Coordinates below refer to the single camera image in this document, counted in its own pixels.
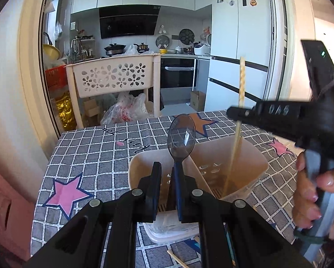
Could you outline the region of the person's right hand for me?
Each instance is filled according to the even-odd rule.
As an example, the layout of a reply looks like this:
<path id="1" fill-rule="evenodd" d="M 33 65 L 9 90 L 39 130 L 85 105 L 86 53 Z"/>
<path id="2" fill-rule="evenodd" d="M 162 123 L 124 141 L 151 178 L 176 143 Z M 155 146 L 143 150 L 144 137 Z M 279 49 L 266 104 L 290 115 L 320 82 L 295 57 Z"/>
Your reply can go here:
<path id="1" fill-rule="evenodd" d="M 317 177 L 315 183 L 307 177 L 305 153 L 300 153 L 296 160 L 296 190 L 292 218 L 298 228 L 310 229 L 315 220 L 321 218 L 320 208 L 316 205 L 318 192 L 334 193 L 334 170 Z M 334 242 L 334 222 L 329 231 L 329 239 Z"/>

